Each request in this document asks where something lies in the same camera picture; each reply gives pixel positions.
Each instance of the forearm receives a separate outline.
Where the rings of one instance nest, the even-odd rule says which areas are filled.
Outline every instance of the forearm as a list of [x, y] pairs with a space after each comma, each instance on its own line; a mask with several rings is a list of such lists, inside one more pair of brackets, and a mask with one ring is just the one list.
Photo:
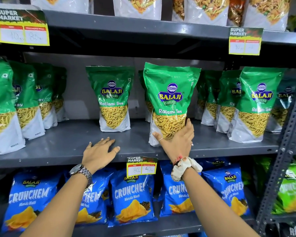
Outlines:
[[71, 176], [21, 236], [71, 236], [87, 183], [87, 178], [82, 174]]
[[194, 169], [186, 169], [182, 178], [196, 215], [209, 237], [258, 236]]

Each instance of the white scrunchie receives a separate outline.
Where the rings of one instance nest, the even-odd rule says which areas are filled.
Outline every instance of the white scrunchie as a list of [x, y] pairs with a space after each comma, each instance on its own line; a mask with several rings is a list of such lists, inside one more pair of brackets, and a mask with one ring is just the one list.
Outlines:
[[190, 157], [183, 157], [179, 162], [178, 165], [174, 165], [171, 177], [174, 181], [180, 181], [182, 180], [182, 175], [185, 172], [185, 170], [189, 167], [192, 167], [197, 172], [202, 172], [203, 167], [197, 163], [194, 159]]

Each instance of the silver watch strap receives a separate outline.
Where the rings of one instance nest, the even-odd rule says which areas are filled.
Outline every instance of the silver watch strap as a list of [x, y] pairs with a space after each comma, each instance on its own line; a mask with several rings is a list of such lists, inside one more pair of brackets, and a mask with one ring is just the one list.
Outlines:
[[81, 173], [81, 174], [85, 175], [85, 177], [87, 177], [87, 179], [88, 179], [88, 186], [87, 187], [89, 187], [92, 184], [92, 175], [91, 175], [90, 171], [87, 168], [82, 167], [81, 170], [78, 171], [78, 173]]

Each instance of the wristwatch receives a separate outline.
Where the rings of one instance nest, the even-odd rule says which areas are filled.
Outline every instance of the wristwatch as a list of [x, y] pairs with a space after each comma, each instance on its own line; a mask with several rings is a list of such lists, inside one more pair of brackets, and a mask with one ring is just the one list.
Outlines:
[[91, 175], [90, 171], [87, 168], [85, 168], [83, 164], [78, 164], [69, 171], [70, 175], [75, 175], [77, 173], [81, 173], [85, 177], [87, 177], [87, 179], [88, 179], [87, 188], [88, 188], [92, 184], [92, 175]]

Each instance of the hand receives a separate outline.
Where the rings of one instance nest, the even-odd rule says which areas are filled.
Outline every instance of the hand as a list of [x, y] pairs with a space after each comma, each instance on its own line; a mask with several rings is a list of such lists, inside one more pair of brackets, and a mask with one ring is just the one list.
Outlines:
[[[153, 132], [152, 134], [157, 140], [162, 138], [162, 135]], [[194, 138], [194, 127], [191, 120], [188, 119], [185, 127], [174, 134], [171, 140], [160, 140], [160, 145], [168, 155], [172, 163], [182, 155], [182, 157], [188, 157], [191, 151], [192, 139]]]
[[110, 140], [102, 138], [98, 143], [92, 146], [90, 142], [86, 150], [83, 152], [82, 164], [90, 171], [93, 175], [97, 170], [102, 169], [108, 163], [110, 163], [116, 154], [120, 151], [120, 147], [116, 146], [111, 152], [108, 152], [109, 147], [115, 142], [115, 140]]

